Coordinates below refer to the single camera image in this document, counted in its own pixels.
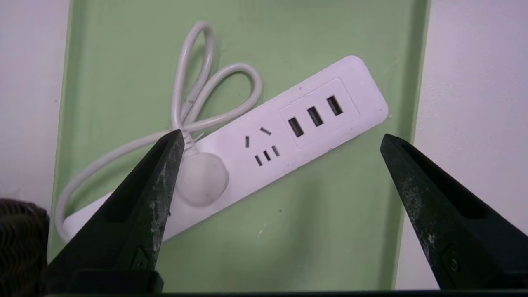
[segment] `plug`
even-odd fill
[[[185,157],[176,179],[176,191],[193,207],[207,207],[218,200],[229,183],[222,159],[211,153]]]

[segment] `power strip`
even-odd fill
[[[240,116],[196,143],[224,162],[226,190],[207,207],[190,206],[174,191],[163,241],[376,126],[388,113],[363,61],[348,56]],[[109,196],[69,216],[66,232],[73,237]]]

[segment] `dark object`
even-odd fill
[[[153,293],[184,143],[163,136],[48,268],[51,293]]]
[[[528,287],[528,237],[408,142],[381,144],[441,289]]]
[[[140,294],[134,296],[161,296],[144,294],[160,292],[159,276],[154,268],[161,243],[163,227],[168,214],[163,208],[161,235],[145,230],[144,223],[152,220],[147,201],[162,199],[161,205],[170,204],[177,168],[183,151],[179,134],[166,138],[163,152],[145,156],[138,167],[119,186],[87,225],[51,264],[54,274],[51,282],[57,296],[116,296],[112,293]],[[295,293],[239,293],[237,296],[521,296],[528,290],[500,290],[527,287],[528,237],[499,216],[489,206],[446,174],[408,142],[385,135],[381,153],[392,175],[394,184],[423,251],[441,289],[475,289],[486,291],[392,291],[392,292],[295,292]],[[168,156],[177,155],[172,160]],[[160,168],[169,166],[170,187],[158,188]],[[128,205],[134,193],[138,204]],[[107,230],[95,233],[96,228]],[[72,265],[77,260],[80,265]],[[103,271],[87,271],[99,268]],[[192,294],[164,294],[187,296]],[[228,296],[233,294],[200,294],[200,296]]]
[[[49,226],[44,209],[0,198],[0,296],[45,293]]]

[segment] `usb port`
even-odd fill
[[[341,106],[339,106],[339,103],[337,103],[337,100],[335,99],[334,96],[330,96],[329,98],[326,99],[326,101],[328,102],[328,105],[330,105],[330,108],[334,112],[335,116],[338,116],[343,113]]]
[[[296,118],[293,117],[289,119],[288,122],[290,123],[291,129],[294,131],[295,136],[300,137],[304,134],[303,129],[301,129]]]
[[[319,113],[317,112],[317,109],[315,109],[315,106],[310,107],[308,109],[308,113],[310,114],[310,117],[314,121],[316,127],[321,126],[323,124],[323,120],[319,116]]]

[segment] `socket hole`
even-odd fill
[[[268,135],[268,136],[271,135],[271,132],[269,132],[268,130],[264,129],[264,127],[260,128],[260,130],[261,130],[264,134],[266,134],[266,135]]]
[[[321,119],[321,116],[319,116],[319,113],[317,112],[317,109],[315,109],[315,106],[310,107],[308,109],[308,113],[310,114],[310,117],[312,118],[312,121],[314,121],[316,127],[319,127],[323,124],[323,120]]]
[[[266,160],[271,161],[271,158],[268,155],[268,152],[264,151],[264,157],[266,157]]]
[[[279,150],[277,149],[277,147],[272,146],[271,149],[272,149],[273,152],[275,153],[275,156],[280,156],[280,154],[279,154]]]
[[[257,163],[259,163],[259,166],[262,166],[262,162],[260,161],[260,158],[258,156],[255,156],[255,160],[257,160]]]
[[[290,123],[291,129],[294,131],[295,136],[300,137],[304,134],[303,129],[300,127],[299,122],[296,118],[291,118],[288,120]]]
[[[330,108],[334,112],[335,116],[338,116],[343,113],[341,106],[339,106],[339,103],[337,103],[337,100],[335,99],[334,96],[330,96],[329,98],[326,99],[326,101],[328,102],[328,105],[330,105]]]

